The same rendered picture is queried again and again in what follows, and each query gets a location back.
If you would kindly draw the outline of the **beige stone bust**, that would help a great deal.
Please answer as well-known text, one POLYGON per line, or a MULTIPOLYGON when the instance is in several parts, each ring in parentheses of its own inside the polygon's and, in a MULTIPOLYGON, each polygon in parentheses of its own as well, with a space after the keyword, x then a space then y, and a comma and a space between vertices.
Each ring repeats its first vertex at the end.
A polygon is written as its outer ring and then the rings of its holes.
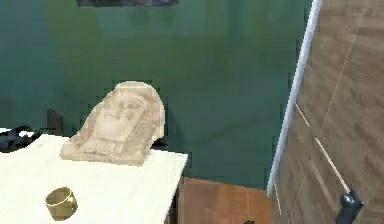
POLYGON ((92 109, 62 146, 60 158, 141 166, 164 133, 165 107, 155 88, 125 81, 92 109))

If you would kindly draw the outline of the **dark framed wall picture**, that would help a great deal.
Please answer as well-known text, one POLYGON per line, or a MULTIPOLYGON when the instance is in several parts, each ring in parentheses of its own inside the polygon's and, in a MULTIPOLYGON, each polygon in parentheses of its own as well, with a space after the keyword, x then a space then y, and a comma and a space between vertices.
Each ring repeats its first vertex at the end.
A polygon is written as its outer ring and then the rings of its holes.
POLYGON ((180 0, 76 0, 79 7, 172 7, 180 0))

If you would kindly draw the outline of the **white dining table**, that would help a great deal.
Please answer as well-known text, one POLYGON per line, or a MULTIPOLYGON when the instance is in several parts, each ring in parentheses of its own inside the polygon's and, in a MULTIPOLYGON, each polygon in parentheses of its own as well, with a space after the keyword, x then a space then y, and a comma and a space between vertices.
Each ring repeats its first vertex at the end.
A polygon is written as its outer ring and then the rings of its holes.
POLYGON ((62 160, 65 137, 43 135, 0 153, 0 224, 164 224, 188 156, 153 150, 139 167, 62 160), (54 189, 72 189, 78 209, 56 222, 45 206, 54 189))

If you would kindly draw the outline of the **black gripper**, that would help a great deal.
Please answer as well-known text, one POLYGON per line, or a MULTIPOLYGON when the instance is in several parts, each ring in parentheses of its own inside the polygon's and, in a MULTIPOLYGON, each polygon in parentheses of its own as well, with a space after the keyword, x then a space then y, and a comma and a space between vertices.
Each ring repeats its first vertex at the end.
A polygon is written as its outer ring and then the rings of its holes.
POLYGON ((346 192, 345 194, 340 196, 341 208, 335 218, 335 224, 353 224, 365 203, 361 200, 358 193, 354 189, 350 189, 349 186, 346 184, 341 173, 338 171, 336 165, 329 156, 327 150, 322 145, 320 139, 318 137, 315 137, 315 141, 319 146, 321 152, 325 156, 327 162, 331 166, 344 191, 346 192))

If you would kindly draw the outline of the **black lumpy object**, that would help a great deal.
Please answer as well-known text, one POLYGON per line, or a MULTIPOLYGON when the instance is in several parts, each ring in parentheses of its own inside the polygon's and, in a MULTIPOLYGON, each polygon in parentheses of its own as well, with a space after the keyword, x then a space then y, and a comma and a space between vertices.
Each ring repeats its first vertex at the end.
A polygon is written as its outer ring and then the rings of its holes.
POLYGON ((42 135, 42 132, 37 130, 31 136, 27 134, 21 136, 22 131, 31 131, 31 128, 28 125, 22 125, 0 133, 0 152, 11 153, 25 148, 42 135))

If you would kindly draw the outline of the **black chair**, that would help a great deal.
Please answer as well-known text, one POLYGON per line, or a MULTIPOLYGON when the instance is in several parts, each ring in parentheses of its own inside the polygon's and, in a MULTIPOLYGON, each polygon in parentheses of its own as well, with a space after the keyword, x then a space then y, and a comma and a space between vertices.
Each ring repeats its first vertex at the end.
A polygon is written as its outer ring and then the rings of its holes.
POLYGON ((53 135, 62 136, 64 133, 63 119, 52 109, 47 110, 47 128, 53 135))

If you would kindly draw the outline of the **brown wooden chair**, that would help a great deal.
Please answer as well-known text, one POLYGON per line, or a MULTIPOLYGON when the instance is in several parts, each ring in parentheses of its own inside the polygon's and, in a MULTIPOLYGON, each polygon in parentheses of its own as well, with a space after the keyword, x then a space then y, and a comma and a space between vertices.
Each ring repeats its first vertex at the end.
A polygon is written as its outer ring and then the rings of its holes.
POLYGON ((184 177, 179 185, 178 224, 272 224, 264 190, 184 177))

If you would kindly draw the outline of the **gold round container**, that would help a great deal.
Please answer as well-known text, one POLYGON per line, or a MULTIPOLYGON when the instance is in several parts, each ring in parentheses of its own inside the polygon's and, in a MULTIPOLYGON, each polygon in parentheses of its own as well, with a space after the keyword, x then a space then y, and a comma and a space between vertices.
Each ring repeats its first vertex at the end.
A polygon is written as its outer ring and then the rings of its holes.
POLYGON ((45 205, 55 221, 64 221, 70 218, 78 208, 73 191, 67 187, 59 187, 50 192, 45 198, 45 205))

